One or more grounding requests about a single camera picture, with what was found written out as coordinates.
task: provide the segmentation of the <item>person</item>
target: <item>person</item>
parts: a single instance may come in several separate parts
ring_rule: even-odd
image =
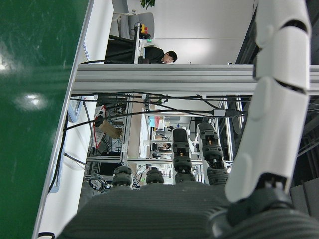
[[[171,63],[177,60],[177,54],[174,51],[168,51],[164,54],[162,49],[154,46],[145,47],[145,58],[150,64]]]

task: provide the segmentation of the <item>green panel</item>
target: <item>green panel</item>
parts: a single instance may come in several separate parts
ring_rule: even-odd
[[[31,238],[88,0],[0,2],[0,238]]]

